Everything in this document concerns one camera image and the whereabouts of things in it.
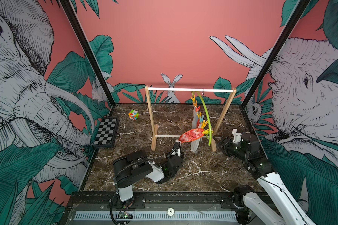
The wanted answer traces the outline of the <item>red orange-edged insole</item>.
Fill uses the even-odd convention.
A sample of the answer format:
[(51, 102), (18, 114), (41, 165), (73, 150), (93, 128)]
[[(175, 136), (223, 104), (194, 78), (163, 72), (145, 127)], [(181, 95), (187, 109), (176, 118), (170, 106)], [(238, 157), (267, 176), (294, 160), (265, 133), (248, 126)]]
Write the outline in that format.
[(201, 128), (196, 128), (196, 129), (191, 129), (187, 132), (185, 132), (184, 134), (182, 134), (179, 137), (179, 141), (181, 143), (185, 143), (185, 142), (193, 142), (195, 140), (198, 140), (200, 138), (202, 138), (204, 136), (204, 129)]

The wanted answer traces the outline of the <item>green clip hanger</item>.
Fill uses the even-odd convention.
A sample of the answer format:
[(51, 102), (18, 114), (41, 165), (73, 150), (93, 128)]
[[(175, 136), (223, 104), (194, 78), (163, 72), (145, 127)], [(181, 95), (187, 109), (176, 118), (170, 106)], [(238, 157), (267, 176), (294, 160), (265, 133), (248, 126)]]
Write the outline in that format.
[(204, 97), (200, 95), (199, 93), (198, 97), (201, 100), (201, 104), (203, 106), (203, 109), (205, 111), (205, 114), (202, 114), (200, 111), (201, 106), (198, 103), (197, 97), (195, 96), (195, 92), (192, 92), (191, 100), (193, 105), (193, 120), (192, 120), (192, 129), (203, 129), (204, 133), (203, 135), (208, 139), (208, 146), (211, 146), (212, 144), (212, 136), (213, 136), (213, 128), (210, 123), (210, 117), (207, 110), (206, 103), (204, 101)]

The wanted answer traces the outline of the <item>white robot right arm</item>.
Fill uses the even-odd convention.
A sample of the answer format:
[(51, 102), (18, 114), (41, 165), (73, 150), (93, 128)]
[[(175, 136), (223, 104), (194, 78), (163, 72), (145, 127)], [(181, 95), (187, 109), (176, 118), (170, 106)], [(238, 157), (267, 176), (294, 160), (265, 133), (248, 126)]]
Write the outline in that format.
[(216, 143), (224, 155), (242, 161), (244, 168), (264, 188), (276, 206), (273, 210), (249, 185), (236, 187), (232, 204), (240, 210), (236, 214), (239, 224), (249, 225), (252, 221), (250, 213), (254, 213), (266, 225), (314, 224), (261, 152), (260, 141), (255, 135), (234, 131), (232, 136), (216, 139)]

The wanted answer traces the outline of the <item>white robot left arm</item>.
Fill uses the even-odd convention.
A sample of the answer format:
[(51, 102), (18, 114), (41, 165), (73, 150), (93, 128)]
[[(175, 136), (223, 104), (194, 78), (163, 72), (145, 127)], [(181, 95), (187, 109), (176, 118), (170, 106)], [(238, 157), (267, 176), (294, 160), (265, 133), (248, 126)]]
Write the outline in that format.
[(183, 166), (184, 155), (179, 149), (166, 155), (163, 165), (148, 158), (145, 151), (133, 152), (113, 162), (115, 195), (111, 199), (110, 218), (116, 225), (126, 225), (133, 218), (127, 212), (135, 201), (133, 184), (143, 178), (162, 184), (174, 178)]

